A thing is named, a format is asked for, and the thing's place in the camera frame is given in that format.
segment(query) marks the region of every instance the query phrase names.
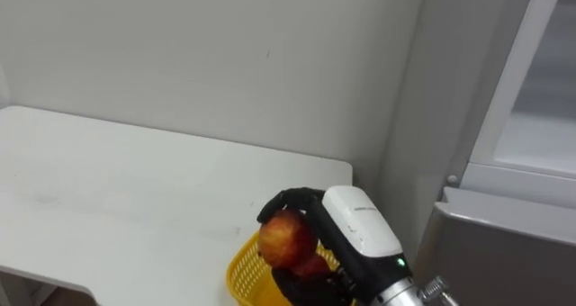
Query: plastic basket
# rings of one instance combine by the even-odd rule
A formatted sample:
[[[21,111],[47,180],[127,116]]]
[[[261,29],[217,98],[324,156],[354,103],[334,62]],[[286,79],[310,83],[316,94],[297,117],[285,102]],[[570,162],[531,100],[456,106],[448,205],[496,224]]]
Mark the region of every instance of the plastic basket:
[[[242,306],[291,306],[282,296],[270,266],[258,255],[258,232],[244,245],[228,266],[226,285],[232,297]],[[316,252],[323,256],[332,270],[338,261],[332,253],[318,245]]]

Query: apple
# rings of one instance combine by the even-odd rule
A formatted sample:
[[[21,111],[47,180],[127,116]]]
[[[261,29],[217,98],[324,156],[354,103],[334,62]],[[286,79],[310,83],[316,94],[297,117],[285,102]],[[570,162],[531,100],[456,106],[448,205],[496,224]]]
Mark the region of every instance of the apple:
[[[331,273],[330,266],[324,257],[314,254],[308,260],[291,268],[292,272],[299,277],[309,277],[313,275],[327,275]]]
[[[318,239],[300,211],[281,210],[260,227],[258,251],[271,266],[291,268],[314,255]]]

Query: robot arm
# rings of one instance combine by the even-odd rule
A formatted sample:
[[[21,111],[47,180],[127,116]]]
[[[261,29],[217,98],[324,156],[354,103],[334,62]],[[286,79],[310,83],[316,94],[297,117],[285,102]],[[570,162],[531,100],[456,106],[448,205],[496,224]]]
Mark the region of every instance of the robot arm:
[[[371,306],[421,306],[435,297],[413,285],[400,242],[361,189],[341,185],[326,192],[285,190],[263,208],[257,220],[267,222],[284,208],[305,212],[324,248],[340,263],[336,280],[350,297]]]

